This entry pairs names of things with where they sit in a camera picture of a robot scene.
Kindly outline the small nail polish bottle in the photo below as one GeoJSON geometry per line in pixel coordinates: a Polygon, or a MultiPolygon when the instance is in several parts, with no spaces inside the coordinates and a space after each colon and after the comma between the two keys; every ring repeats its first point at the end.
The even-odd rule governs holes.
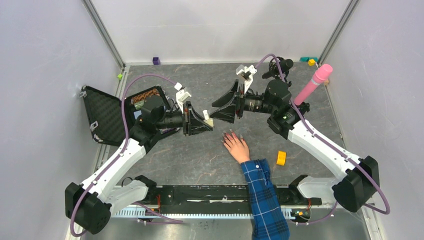
{"type": "Polygon", "coordinates": [[[203,110],[203,116],[204,116],[204,122],[206,124],[208,124],[210,127],[214,127],[214,121],[213,119],[210,117],[208,110],[203,110]]]}

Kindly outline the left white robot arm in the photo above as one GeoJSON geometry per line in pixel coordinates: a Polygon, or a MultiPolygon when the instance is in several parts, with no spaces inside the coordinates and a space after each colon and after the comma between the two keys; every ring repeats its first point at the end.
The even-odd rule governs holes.
{"type": "Polygon", "coordinates": [[[138,201],[153,203],[157,190],[140,180],[114,190],[124,174],[162,139],[161,130],[182,128],[186,136],[214,129],[208,111],[198,114],[190,101],[179,111],[168,112],[162,97],[148,96],[141,102],[140,115],[131,129],[125,128],[125,139],[118,150],[93,175],[82,183],[70,183],[65,189],[65,215],[70,219],[70,233],[81,237],[86,232],[99,233],[112,215],[138,201]]]}

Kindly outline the blue plaid sleeve forearm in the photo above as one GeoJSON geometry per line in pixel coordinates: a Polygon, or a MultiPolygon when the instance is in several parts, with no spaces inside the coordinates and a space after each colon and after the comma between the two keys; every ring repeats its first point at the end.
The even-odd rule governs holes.
{"type": "Polygon", "coordinates": [[[289,226],[281,210],[266,159],[240,164],[253,216],[253,240],[288,240],[289,226]]]}

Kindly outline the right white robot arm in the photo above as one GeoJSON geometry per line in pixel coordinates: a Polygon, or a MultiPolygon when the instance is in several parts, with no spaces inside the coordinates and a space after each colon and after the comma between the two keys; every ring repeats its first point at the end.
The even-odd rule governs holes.
{"type": "Polygon", "coordinates": [[[211,104],[216,110],[210,117],[233,123],[244,112],[269,114],[267,124],[274,133],[302,147],[331,171],[330,178],[298,178],[288,191],[293,203],[302,204],[308,198],[327,199],[355,213],[378,193],[385,206],[379,212],[389,214],[377,161],[371,156],[361,158],[320,133],[303,117],[310,105],[303,102],[293,106],[291,96],[289,84],[280,79],[271,80],[262,94],[246,90],[235,80],[230,90],[211,104]]]}

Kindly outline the person hand with painted nails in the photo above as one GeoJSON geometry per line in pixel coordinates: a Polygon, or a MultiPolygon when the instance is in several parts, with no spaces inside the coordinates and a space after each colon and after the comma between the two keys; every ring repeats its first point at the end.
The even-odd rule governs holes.
{"type": "Polygon", "coordinates": [[[237,136],[234,132],[224,133],[222,143],[239,164],[251,160],[249,147],[241,135],[237,136]]]}

